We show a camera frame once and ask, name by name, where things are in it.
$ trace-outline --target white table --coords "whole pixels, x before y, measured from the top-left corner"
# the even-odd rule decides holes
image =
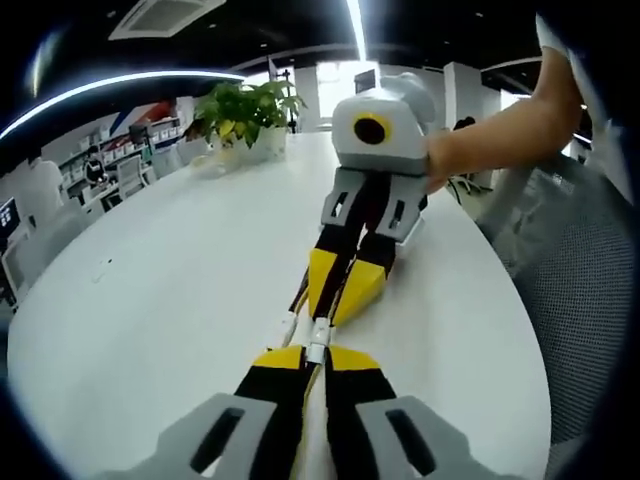
[[[336,165],[321,133],[289,138],[286,162],[215,181],[182,169],[52,263],[11,326],[9,377],[74,474],[130,468],[178,418],[235,391],[295,293]],[[399,395],[416,395],[462,430],[491,469],[542,478],[549,394],[526,311],[444,189],[425,221],[381,300],[334,343],[369,352]],[[301,478],[331,478],[323,389],[320,376]]]

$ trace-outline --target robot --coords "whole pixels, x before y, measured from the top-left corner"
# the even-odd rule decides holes
[[[331,331],[379,295],[406,255],[427,206],[424,134],[433,120],[415,75],[341,102],[333,116],[340,167],[307,271],[266,352],[233,395],[218,393],[161,434],[156,453],[103,480],[297,478],[306,399],[324,368],[327,440],[339,479],[456,480],[496,476],[464,435],[414,397],[397,397],[364,352],[331,345]],[[289,345],[309,303],[307,345]],[[213,474],[208,468],[215,464]]]

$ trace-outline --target ceiling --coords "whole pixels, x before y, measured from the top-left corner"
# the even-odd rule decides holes
[[[59,0],[37,8],[28,2],[12,5],[15,33],[6,28],[0,32],[3,45],[9,46],[3,55],[0,129],[59,93],[118,74],[176,68],[228,71],[247,62],[251,66],[240,73],[253,73],[265,64],[251,60],[282,52],[292,53],[281,55],[276,64],[306,66],[356,58],[345,0],[227,0],[171,38],[109,41],[136,3]],[[368,56],[383,63],[442,68],[458,61],[483,69],[539,55],[534,10],[527,2],[510,4],[508,10],[495,2],[470,1],[360,0],[360,5]],[[38,50],[36,92],[30,72]],[[538,68],[527,64],[495,70],[485,74],[484,81],[512,91],[532,89]],[[0,168],[6,171],[4,157],[19,155],[25,145],[44,145],[123,105],[197,95],[211,85],[210,80],[165,79],[76,97],[0,140],[5,164]]]

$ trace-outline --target person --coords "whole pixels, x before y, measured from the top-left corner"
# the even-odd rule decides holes
[[[87,153],[88,157],[84,163],[84,178],[92,187],[107,182],[109,176],[104,169],[98,147],[91,145]]]
[[[29,157],[29,170],[21,197],[24,216],[37,228],[51,220],[64,205],[66,191],[58,165],[42,160],[39,151]]]
[[[429,192],[452,175],[533,165],[550,158],[571,141],[584,102],[593,120],[592,152],[585,165],[606,175],[631,203],[623,157],[613,141],[615,129],[596,101],[578,57],[539,16],[536,27],[542,65],[533,94],[475,125],[427,136]]]

